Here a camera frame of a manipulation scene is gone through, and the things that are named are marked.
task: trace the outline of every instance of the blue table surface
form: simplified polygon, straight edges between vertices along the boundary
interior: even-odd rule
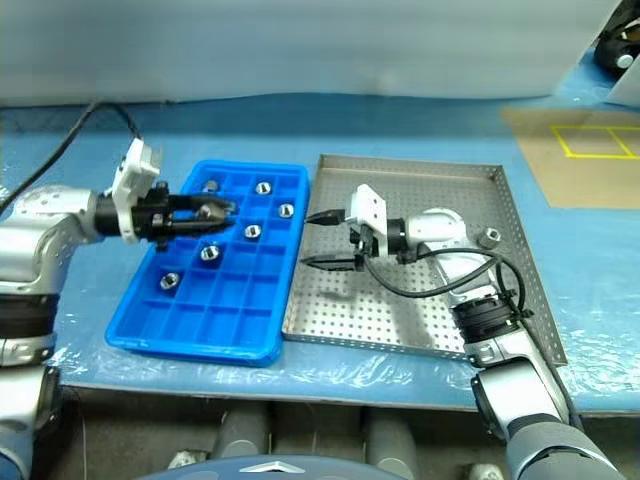
[[[507,101],[292,94],[186,104],[131,105],[145,139],[163,150],[161,177],[178,190],[199,160],[303,164],[321,153],[504,166],[570,366],[578,408],[640,410],[640,212],[550,208],[500,110],[597,108],[611,81],[587,56],[552,97]],[[4,109],[2,179],[15,187],[57,146],[79,108]],[[98,113],[41,183],[103,190],[129,136]],[[157,359],[116,348],[104,331],[148,245],[109,239],[77,251],[57,319],[68,385],[209,396],[324,399],[474,408],[466,363],[285,342],[268,368]]]

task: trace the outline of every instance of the cardboard sheet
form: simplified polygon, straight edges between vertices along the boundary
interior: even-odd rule
[[[507,109],[549,205],[640,208],[640,115]]]

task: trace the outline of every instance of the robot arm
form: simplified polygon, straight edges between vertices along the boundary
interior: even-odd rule
[[[135,139],[107,192],[40,187],[20,197],[0,223],[2,478],[3,465],[29,478],[34,436],[58,417],[60,374],[43,362],[55,350],[53,323],[75,249],[107,236],[127,243],[145,238],[164,249],[175,236],[229,226],[232,204],[213,195],[170,195],[165,182],[152,187],[159,169],[155,152]],[[175,219],[176,211],[191,216]]]
[[[464,350],[479,369],[471,380],[478,410],[490,432],[507,442],[507,464],[513,479],[623,478],[574,426],[579,420],[572,413],[562,380],[525,323],[531,312],[514,304],[513,292],[501,281],[501,270],[487,268],[500,265],[499,269],[502,263],[510,262],[473,248],[460,215],[433,208],[406,219],[387,219],[384,199],[369,186],[360,185],[346,210],[320,212],[307,219],[319,225],[342,221],[351,228],[353,255],[316,255],[302,262],[330,271],[368,268],[389,288],[372,269],[371,257],[396,255],[401,264],[428,257],[435,260],[444,287],[429,292],[392,291],[410,298],[444,292],[449,296]],[[497,240],[497,235],[488,235],[485,240]],[[491,257],[489,262],[483,258],[487,256]]]

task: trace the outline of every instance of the perforated metal tray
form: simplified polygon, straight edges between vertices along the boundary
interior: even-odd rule
[[[389,218],[439,206],[462,215],[471,239],[487,226],[497,228],[502,242],[496,251],[512,259],[524,276],[527,307],[536,314],[531,325],[555,362],[566,364],[502,167],[323,155],[309,213],[345,207],[361,183],[385,198]],[[348,238],[344,224],[307,225],[299,258],[350,252]],[[425,290],[438,285],[427,262],[408,266],[399,266],[394,259],[379,262],[386,277],[404,289]],[[509,286],[514,283],[507,279]],[[283,332],[290,340],[464,358],[446,296],[402,298],[380,287],[367,272],[323,272],[298,263]]]

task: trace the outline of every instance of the blue plastic tray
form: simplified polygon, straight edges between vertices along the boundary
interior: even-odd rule
[[[198,163],[182,193],[202,192],[209,180],[236,204],[235,225],[199,239],[177,238],[168,251],[149,249],[106,332],[114,347],[163,356],[265,366],[282,345],[281,327],[309,198],[307,170],[298,165]],[[258,195],[259,182],[272,192]],[[281,204],[294,205],[280,218]],[[261,235],[244,236],[257,224]],[[222,254],[203,262],[200,251],[217,245]],[[180,275],[165,291],[160,279]]]

